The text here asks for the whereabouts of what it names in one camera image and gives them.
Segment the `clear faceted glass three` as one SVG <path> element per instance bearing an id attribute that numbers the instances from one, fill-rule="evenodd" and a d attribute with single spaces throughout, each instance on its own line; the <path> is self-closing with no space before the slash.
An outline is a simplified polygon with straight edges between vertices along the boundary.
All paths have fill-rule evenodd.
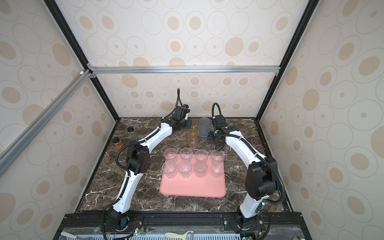
<path id="1" fill-rule="evenodd" d="M 208 160 L 209 153 L 205 150 L 197 150 L 195 153 L 195 159 L 198 162 L 205 162 Z"/>

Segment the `frosted grey plastic cup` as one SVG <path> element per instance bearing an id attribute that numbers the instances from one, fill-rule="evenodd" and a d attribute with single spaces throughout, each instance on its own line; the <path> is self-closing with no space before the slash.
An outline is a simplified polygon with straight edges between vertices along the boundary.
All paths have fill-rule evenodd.
<path id="1" fill-rule="evenodd" d="M 197 161 L 194 166 L 195 174 L 197 178 L 203 178 L 208 170 L 208 165 L 206 162 L 199 162 Z"/>

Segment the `small pink plastic cup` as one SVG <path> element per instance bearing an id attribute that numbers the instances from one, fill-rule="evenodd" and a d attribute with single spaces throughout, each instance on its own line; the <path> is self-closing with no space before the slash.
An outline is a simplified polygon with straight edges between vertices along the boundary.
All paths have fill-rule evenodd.
<path id="1" fill-rule="evenodd" d="M 199 145 L 199 138 L 195 135 L 189 136 L 187 138 L 188 146 L 190 149 L 195 150 Z"/>

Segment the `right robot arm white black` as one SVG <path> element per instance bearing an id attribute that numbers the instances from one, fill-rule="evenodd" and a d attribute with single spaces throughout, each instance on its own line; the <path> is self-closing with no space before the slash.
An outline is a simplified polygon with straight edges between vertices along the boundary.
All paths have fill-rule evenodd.
<path id="1" fill-rule="evenodd" d="M 213 116 L 212 124 L 214 130 L 209 132 L 208 142 L 215 144 L 219 151 L 228 145 L 247 167 L 247 195 L 239 207 L 242 218 L 253 218 L 266 203 L 281 204 L 286 199 L 286 190 L 276 160 L 257 151 L 223 115 Z"/>

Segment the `clear faceted glass two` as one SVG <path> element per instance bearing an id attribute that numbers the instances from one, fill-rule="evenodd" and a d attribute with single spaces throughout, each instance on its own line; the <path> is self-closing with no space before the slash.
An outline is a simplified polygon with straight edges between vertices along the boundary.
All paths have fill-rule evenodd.
<path id="1" fill-rule="evenodd" d="M 168 179 L 173 179 L 177 175 L 177 164 L 175 161 L 166 161 L 162 166 L 162 172 Z"/>

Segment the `clear faceted glass six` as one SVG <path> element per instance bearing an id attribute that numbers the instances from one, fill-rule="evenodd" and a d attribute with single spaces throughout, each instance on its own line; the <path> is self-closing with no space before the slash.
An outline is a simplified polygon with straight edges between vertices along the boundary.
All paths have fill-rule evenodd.
<path id="1" fill-rule="evenodd" d="M 189 178 L 192 174 L 193 165 L 190 161 L 181 161 L 178 164 L 178 171 L 182 178 Z"/>

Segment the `blue tall plastic tumbler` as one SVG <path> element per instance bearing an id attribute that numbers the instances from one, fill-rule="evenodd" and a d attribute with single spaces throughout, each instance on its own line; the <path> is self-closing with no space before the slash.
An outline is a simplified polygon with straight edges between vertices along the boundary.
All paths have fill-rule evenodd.
<path id="1" fill-rule="evenodd" d="M 200 118 L 199 119 L 199 136 L 201 138 L 207 138 L 209 135 L 211 126 L 211 120 L 209 118 Z"/>

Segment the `clear faceted glass one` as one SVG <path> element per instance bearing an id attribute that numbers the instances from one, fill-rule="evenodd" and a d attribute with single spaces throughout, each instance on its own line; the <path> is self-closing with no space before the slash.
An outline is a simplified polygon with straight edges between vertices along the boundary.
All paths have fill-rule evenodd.
<path id="1" fill-rule="evenodd" d="M 190 148 L 183 148 L 180 151 L 180 157 L 182 161 L 191 161 L 193 156 L 194 156 L 193 150 Z"/>

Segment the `clear faceted glass four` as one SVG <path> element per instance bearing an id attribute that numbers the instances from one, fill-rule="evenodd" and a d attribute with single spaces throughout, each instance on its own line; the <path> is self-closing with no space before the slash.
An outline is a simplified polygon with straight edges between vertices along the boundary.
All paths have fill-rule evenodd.
<path id="1" fill-rule="evenodd" d="M 223 151 L 213 150 L 211 152 L 211 162 L 213 165 L 221 164 L 225 159 L 225 153 Z"/>

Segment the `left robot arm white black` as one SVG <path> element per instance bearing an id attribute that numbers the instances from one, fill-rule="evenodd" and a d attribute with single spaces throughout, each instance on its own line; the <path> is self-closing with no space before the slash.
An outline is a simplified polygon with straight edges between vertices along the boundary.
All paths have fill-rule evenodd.
<path id="1" fill-rule="evenodd" d="M 189 112 L 188 105 L 176 106 L 170 114 L 160 120 L 155 130 L 141 140 L 127 144 L 116 154 L 115 162 L 125 171 L 125 177 L 116 200 L 104 207 L 103 213 L 118 229 L 122 230 L 128 226 L 128 211 L 133 195 L 141 177 L 151 167 L 152 150 L 177 130 L 191 126 Z"/>

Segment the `small clear round cup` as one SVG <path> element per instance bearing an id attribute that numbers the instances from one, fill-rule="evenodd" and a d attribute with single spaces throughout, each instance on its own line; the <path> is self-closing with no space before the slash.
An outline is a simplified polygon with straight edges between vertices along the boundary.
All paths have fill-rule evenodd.
<path id="1" fill-rule="evenodd" d="M 219 178 L 224 174 L 223 163 L 213 163 L 211 167 L 211 174 L 214 178 Z"/>

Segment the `yellow tall plastic tumbler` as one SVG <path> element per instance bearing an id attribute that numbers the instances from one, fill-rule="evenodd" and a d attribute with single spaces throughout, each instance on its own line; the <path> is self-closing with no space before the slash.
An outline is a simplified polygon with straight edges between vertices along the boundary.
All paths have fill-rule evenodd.
<path id="1" fill-rule="evenodd" d="M 197 139 L 199 137 L 199 120 L 191 119 L 191 127 L 188 130 L 188 138 Z"/>

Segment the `clear faceted glass five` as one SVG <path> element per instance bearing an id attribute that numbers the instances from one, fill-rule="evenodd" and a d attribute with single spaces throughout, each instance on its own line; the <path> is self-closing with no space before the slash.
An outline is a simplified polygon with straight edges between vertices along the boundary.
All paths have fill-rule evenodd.
<path id="1" fill-rule="evenodd" d="M 166 162 L 177 161 L 178 151 L 174 148 L 168 148 L 164 151 L 164 158 Z"/>

